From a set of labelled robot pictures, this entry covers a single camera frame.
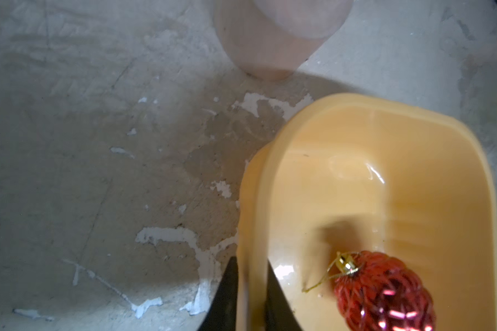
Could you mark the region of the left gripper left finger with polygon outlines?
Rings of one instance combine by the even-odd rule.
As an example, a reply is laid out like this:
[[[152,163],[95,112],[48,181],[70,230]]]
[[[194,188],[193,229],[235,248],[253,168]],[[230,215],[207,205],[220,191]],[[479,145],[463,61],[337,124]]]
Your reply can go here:
[[[211,307],[198,331],[234,331],[236,329],[238,291],[237,258],[229,259]]]

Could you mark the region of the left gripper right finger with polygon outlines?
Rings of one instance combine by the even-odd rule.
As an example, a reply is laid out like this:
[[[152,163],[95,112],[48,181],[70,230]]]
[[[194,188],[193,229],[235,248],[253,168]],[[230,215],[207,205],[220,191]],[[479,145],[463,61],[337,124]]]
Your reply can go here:
[[[265,330],[302,331],[270,263],[268,263],[268,269]]]

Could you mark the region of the yellow plastic tray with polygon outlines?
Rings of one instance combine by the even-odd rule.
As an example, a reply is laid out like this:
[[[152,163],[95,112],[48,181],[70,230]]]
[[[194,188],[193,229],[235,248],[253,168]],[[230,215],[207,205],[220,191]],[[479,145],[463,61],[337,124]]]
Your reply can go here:
[[[497,330],[497,198],[485,152],[446,115],[357,94],[299,111],[240,186],[238,330],[262,330],[275,276],[303,330],[346,330],[339,251],[402,260],[432,294],[437,330]]]

